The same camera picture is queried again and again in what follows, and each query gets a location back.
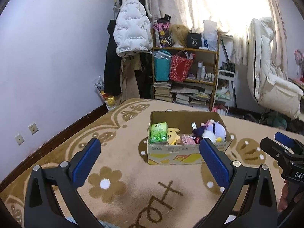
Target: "toy tag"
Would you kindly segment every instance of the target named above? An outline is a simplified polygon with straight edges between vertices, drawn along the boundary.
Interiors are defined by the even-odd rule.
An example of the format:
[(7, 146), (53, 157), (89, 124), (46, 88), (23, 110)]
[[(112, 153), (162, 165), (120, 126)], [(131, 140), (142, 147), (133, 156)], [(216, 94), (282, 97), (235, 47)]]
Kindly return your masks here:
[(193, 122), (191, 125), (193, 129), (197, 129), (195, 122)]

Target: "silver bolt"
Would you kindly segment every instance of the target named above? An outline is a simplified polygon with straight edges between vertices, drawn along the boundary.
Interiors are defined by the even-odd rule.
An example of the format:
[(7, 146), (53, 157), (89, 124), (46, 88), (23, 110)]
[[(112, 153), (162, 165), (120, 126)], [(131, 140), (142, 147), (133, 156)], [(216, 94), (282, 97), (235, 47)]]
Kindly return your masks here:
[(241, 163), (239, 161), (233, 161), (233, 165), (235, 167), (240, 167), (241, 166)]
[(69, 163), (67, 161), (63, 161), (60, 163), (60, 167), (65, 168), (69, 165)]
[(266, 164), (262, 164), (262, 168), (263, 168), (264, 170), (268, 170), (268, 166), (267, 166)]
[(40, 166), (39, 166), (39, 165), (35, 165), (34, 168), (33, 168), (34, 171), (37, 171), (37, 170), (39, 170), (39, 169), (40, 169)]

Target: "wall outlet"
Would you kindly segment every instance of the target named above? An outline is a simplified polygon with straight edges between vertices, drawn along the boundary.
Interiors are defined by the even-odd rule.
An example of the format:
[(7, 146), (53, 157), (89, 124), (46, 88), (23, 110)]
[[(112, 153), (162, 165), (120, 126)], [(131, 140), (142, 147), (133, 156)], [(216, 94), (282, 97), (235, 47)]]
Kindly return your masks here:
[(20, 144), (22, 144), (24, 142), (24, 139), (23, 139), (23, 137), (22, 137), (21, 134), (17, 134), (15, 136), (15, 139), (16, 139), (16, 142), (18, 143), (18, 145), (20, 145)]
[(29, 128), (29, 130), (31, 131), (32, 134), (35, 134), (38, 131), (38, 128), (37, 128), (35, 123), (30, 125), (28, 128)]

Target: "wall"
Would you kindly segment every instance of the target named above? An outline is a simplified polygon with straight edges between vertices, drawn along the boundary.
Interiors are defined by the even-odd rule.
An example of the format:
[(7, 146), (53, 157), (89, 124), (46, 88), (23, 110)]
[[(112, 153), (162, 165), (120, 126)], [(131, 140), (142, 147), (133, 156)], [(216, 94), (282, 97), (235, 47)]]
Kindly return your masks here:
[[(287, 59), (288, 59), (288, 77), (299, 78), (301, 76), (301, 69), (297, 75), (298, 65), (295, 62), (294, 51), (300, 49), (304, 53), (304, 19), (302, 18), (297, 7), (292, 0), (280, 0), (280, 9), (285, 23), (287, 34)], [(225, 47), (230, 57), (232, 52), (232, 41), (224, 39)], [(222, 46), (220, 46), (219, 65), (226, 61)], [(247, 66), (236, 65), (236, 81), (235, 91), (237, 97), (237, 107), (259, 112), (263, 111), (263, 107), (257, 104), (250, 94), (247, 82)], [(234, 100), (230, 102), (231, 106), (234, 105)]]
[[(0, 181), (43, 143), (102, 105), (113, 0), (10, 0), (0, 16)], [(28, 126), (36, 123), (32, 135)], [(15, 135), (21, 133), (20, 146)]]

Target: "finger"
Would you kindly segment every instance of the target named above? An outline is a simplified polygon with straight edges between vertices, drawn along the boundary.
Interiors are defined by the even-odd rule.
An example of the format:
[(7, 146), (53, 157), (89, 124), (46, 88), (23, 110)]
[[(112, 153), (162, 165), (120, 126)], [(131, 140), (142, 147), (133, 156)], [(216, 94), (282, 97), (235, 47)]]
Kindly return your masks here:
[(282, 188), (282, 197), (287, 198), (288, 196), (288, 184), (285, 184), (284, 187)]
[(281, 197), (279, 205), (278, 205), (278, 211), (282, 212), (283, 210), (285, 210), (288, 206), (287, 200), (283, 197)]
[(304, 194), (303, 192), (300, 193), (300, 194), (298, 194), (298, 195), (294, 198), (293, 201), (294, 201), (295, 203), (297, 203), (297, 202), (302, 198), (303, 194)]

